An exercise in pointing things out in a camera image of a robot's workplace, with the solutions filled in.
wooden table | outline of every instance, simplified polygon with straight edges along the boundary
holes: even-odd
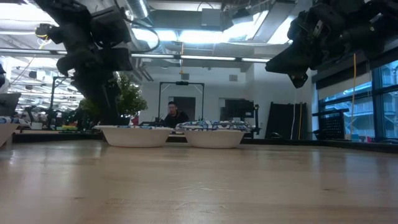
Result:
[[[0,223],[398,223],[398,157],[312,146],[0,150]]]

green plant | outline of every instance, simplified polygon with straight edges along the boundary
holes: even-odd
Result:
[[[122,116],[136,116],[139,111],[147,109],[147,102],[141,96],[141,90],[134,86],[125,74],[120,73],[118,80],[120,87],[120,97],[118,99],[118,111]],[[92,116],[99,116],[100,110],[90,100],[83,99],[81,108],[89,111]]]

man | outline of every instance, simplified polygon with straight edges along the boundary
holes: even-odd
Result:
[[[169,128],[175,128],[179,123],[184,123],[189,121],[189,117],[183,111],[178,111],[177,104],[173,101],[169,103],[169,114],[164,119],[163,126]]]

doorway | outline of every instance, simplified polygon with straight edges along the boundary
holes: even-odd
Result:
[[[195,97],[175,96],[174,102],[177,104],[179,111],[184,111],[184,113],[188,115],[190,121],[195,120],[195,109],[196,109]]]

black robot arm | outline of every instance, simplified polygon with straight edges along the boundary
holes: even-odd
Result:
[[[102,124],[119,124],[116,102],[119,87],[113,72],[132,70],[129,50],[114,48],[131,41],[119,9],[114,6],[90,14],[87,8],[73,0],[35,0],[59,27],[49,27],[48,37],[63,43],[67,55],[57,62],[58,70],[72,77],[74,85],[85,98],[98,105]]]
[[[309,68],[357,51],[375,57],[397,34],[398,0],[318,0],[292,21],[287,34],[292,45],[267,62],[266,70],[286,73],[300,88]]]

